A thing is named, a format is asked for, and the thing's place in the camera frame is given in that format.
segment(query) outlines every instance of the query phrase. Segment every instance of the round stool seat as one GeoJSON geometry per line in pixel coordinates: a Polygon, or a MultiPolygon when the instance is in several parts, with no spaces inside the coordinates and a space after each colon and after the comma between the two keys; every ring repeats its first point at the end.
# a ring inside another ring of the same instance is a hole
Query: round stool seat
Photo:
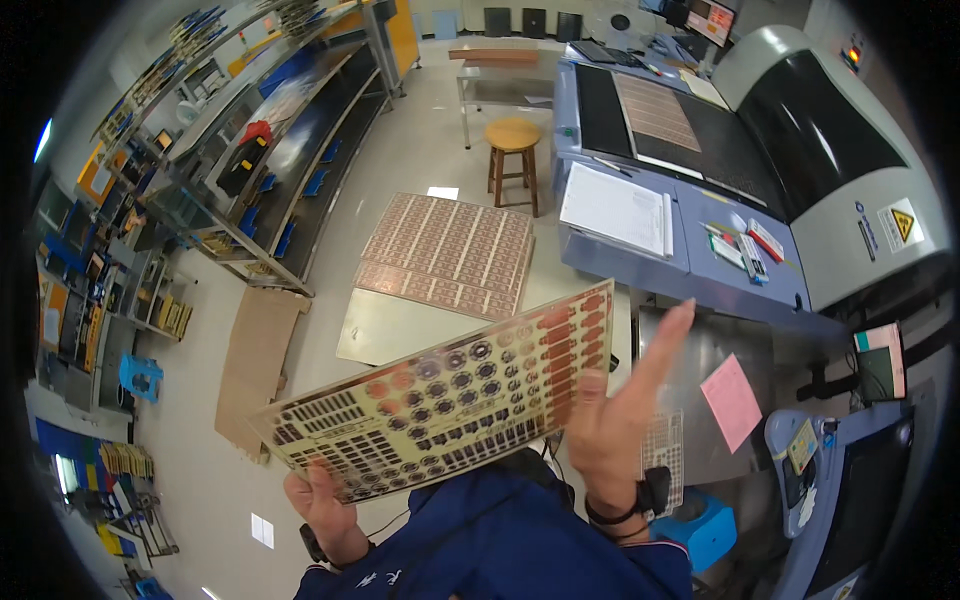
{"type": "Polygon", "coordinates": [[[540,128],[520,117],[497,119],[487,126],[484,137],[504,152],[525,150],[540,141],[540,128]]]}

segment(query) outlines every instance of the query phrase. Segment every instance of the hand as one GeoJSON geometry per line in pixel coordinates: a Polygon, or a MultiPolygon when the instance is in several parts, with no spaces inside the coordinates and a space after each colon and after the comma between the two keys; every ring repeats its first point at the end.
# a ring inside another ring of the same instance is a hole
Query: hand
{"type": "Polygon", "coordinates": [[[566,426],[570,464],[584,476],[590,506],[604,516],[620,516],[636,502],[640,447],[657,408],[657,389],[673,365],[693,324],[693,299],[664,315],[630,380],[607,399],[598,371],[580,378],[577,402],[566,426]]]}
{"type": "Polygon", "coordinates": [[[325,542],[337,543],[356,527],[356,507],[344,506],[334,497],[333,479],[319,464],[307,468],[306,480],[291,471],[283,480],[283,490],[294,510],[310,525],[321,548],[325,542]]]}

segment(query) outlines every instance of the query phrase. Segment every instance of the wristwatch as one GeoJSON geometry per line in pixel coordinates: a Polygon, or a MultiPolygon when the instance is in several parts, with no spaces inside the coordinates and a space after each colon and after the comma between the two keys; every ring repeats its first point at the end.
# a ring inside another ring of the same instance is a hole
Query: wristwatch
{"type": "Polygon", "coordinates": [[[636,502],[625,515],[607,518],[593,510],[584,498],[584,508],[589,519],[598,525],[619,525],[633,515],[653,511],[660,515],[666,510],[666,501],[670,495],[670,468],[654,467],[643,472],[643,479],[636,482],[636,502]]]}
{"type": "MultiPolygon", "coordinates": [[[[333,561],[327,558],[323,549],[320,547],[320,543],[317,541],[316,534],[314,534],[313,530],[310,529],[310,525],[306,523],[303,523],[300,526],[300,538],[303,540],[303,545],[306,546],[307,554],[310,555],[310,558],[314,563],[330,563],[330,566],[341,571],[352,564],[335,564],[333,561]]],[[[370,550],[373,550],[375,547],[376,544],[371,541],[370,550]]]]}

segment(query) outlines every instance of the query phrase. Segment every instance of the pen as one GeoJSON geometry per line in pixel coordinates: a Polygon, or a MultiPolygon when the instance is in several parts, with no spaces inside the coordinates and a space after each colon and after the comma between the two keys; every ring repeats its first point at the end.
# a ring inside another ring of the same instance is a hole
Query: pen
{"type": "Polygon", "coordinates": [[[616,165],[613,164],[612,162],[609,162],[609,161],[607,161],[607,160],[604,160],[603,158],[597,158],[596,156],[591,156],[591,158],[593,158],[594,160],[596,160],[597,162],[599,162],[599,163],[602,164],[603,166],[608,167],[608,168],[610,168],[610,169],[613,169],[613,170],[616,171],[617,173],[622,173],[623,175],[626,175],[626,176],[629,177],[630,179],[633,179],[633,178],[634,178],[633,175],[627,173],[626,171],[624,171],[624,170],[621,169],[620,167],[616,166],[616,165]]]}

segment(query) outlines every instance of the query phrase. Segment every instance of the copper pcb panel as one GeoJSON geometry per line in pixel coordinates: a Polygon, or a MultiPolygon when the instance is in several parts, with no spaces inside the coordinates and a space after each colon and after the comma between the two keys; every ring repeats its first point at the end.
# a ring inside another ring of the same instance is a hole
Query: copper pcb panel
{"type": "Polygon", "coordinates": [[[701,152],[700,142],[672,89],[623,73],[614,73],[613,81],[631,131],[701,152]]]}
{"type": "Polygon", "coordinates": [[[290,468],[321,460],[352,504],[481,467],[561,429],[583,369],[607,373],[613,281],[248,422],[290,468]]]}
{"type": "Polygon", "coordinates": [[[533,242],[529,216],[395,194],[353,285],[499,321],[519,309],[533,242]]]}

